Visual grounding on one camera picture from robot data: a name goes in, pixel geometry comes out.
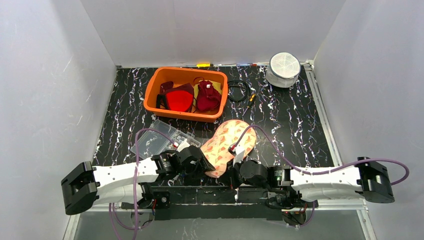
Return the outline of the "peach print mesh laundry bag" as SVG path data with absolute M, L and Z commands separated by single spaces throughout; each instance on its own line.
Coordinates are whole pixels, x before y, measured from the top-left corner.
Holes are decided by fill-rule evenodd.
M 257 134 L 253 128 L 238 119 L 223 122 L 215 131 L 212 138 L 201 147 L 208 161 L 215 167 L 214 171 L 205 174 L 211 178 L 219 178 L 227 170 L 227 163 L 234 156 L 229 152 L 231 145 L 241 145 L 245 148 L 244 158 L 253 150 L 257 142 Z

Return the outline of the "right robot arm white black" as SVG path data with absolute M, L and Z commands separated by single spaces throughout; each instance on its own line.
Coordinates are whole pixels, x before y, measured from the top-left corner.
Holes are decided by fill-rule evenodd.
M 288 205 L 347 198 L 363 198 L 378 204 L 395 201 L 388 169 L 367 157 L 340 167 L 266 167 L 247 160 L 231 163 L 227 169 L 234 173 L 234 187 L 246 184 L 262 188 L 278 202 Z

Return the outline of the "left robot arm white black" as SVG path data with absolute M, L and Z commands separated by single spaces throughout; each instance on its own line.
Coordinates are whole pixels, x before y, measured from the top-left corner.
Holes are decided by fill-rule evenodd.
M 137 207 L 145 202 L 166 208 L 151 185 L 176 176 L 202 178 L 215 167 L 199 147 L 189 145 L 181 150 L 166 150 L 139 162 L 114 166 L 93 166 L 90 161 L 78 164 L 61 181 L 66 215 L 81 214 L 95 205 L 129 203 Z

